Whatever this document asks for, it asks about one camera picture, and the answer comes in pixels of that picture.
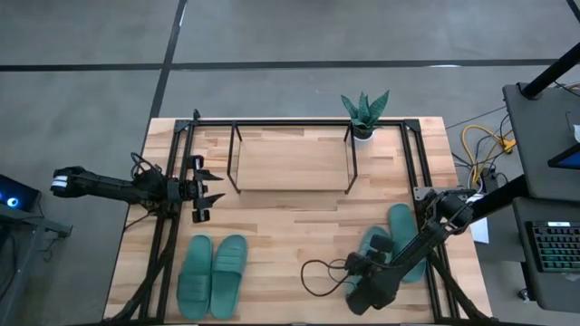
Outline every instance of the green slipper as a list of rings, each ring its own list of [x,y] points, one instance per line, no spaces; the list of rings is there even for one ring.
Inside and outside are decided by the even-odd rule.
[[[217,249],[212,272],[209,311],[217,319],[230,319],[239,299],[242,275],[246,269],[247,241],[242,235],[227,237]]]
[[[396,256],[419,232],[413,222],[411,210],[405,204],[391,206],[391,209],[389,209],[389,225],[391,226],[392,241],[394,242],[392,254]],[[402,281],[405,283],[417,282],[425,274],[426,267],[427,261],[425,259],[421,260],[402,278]]]
[[[381,235],[381,236],[387,237],[389,239],[391,238],[389,236],[389,233],[387,232],[387,230],[383,229],[380,226],[373,225],[373,226],[369,227],[366,230],[366,232],[364,233],[364,235],[362,236],[361,242],[359,243],[359,250],[358,250],[359,254],[366,255],[368,253],[368,251],[371,250],[371,239],[372,239],[373,235]],[[384,263],[387,264],[388,262],[390,262],[391,258],[392,258],[392,254],[386,253]],[[346,279],[345,290],[346,290],[347,296],[354,290],[355,284],[357,284],[361,279],[362,279],[362,277],[359,275],[349,276]]]
[[[183,269],[178,278],[178,307],[183,317],[201,321],[209,308],[213,244],[206,235],[189,241]]]

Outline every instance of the wooden tabletop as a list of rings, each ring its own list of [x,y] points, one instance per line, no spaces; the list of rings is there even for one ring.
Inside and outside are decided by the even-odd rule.
[[[151,121],[143,157],[165,168],[174,119]],[[423,140],[435,187],[458,184],[442,118],[420,118]],[[342,139],[337,127],[244,127],[242,137],[278,140]],[[179,313],[176,290],[185,249],[193,235],[209,235],[218,248],[228,235],[244,235],[249,243],[248,263],[242,281],[237,312],[231,321],[215,321],[208,314],[204,322],[255,323],[397,323],[432,321],[425,278],[402,284],[397,299],[382,310],[369,309],[364,315],[351,313],[344,289],[324,298],[310,295],[300,283],[300,268],[310,259],[330,262],[355,251],[370,225],[389,230],[386,213],[395,203],[412,209],[409,180],[398,128],[377,129],[368,146],[357,148],[359,177],[350,194],[340,191],[243,191],[236,193],[226,178],[230,127],[196,127],[192,154],[205,157],[205,168],[224,181],[207,182],[209,192],[226,193],[211,210],[211,221],[192,224],[191,203],[185,203],[173,263],[165,322],[187,323]],[[421,169],[411,136],[418,179]],[[180,159],[175,171],[179,171]],[[143,216],[138,206],[130,209],[127,223]],[[118,312],[143,280],[150,255],[155,218],[133,225],[123,235],[105,317]],[[485,284],[471,233],[452,236],[445,244],[453,276],[478,308],[491,315]],[[323,266],[308,266],[305,282],[315,292],[334,286]],[[447,304],[441,279],[438,288],[444,311]],[[157,305],[154,289],[151,304]]]

